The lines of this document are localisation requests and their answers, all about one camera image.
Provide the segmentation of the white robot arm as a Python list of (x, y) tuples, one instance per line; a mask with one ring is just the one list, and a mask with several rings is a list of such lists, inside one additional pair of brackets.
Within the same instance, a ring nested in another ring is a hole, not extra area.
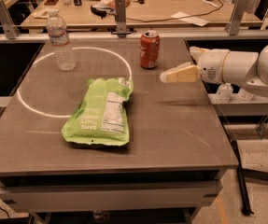
[(160, 75), (163, 83), (230, 83), (268, 98), (268, 45), (261, 52), (190, 47), (195, 63), (187, 62)]

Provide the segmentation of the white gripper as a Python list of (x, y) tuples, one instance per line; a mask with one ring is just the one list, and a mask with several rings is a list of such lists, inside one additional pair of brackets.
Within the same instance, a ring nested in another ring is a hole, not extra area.
[(230, 51), (228, 49), (207, 49), (190, 47), (190, 56), (198, 64), (191, 62), (180, 64), (160, 74), (162, 83), (190, 83), (201, 77), (202, 81), (212, 84), (221, 84), (222, 66)]

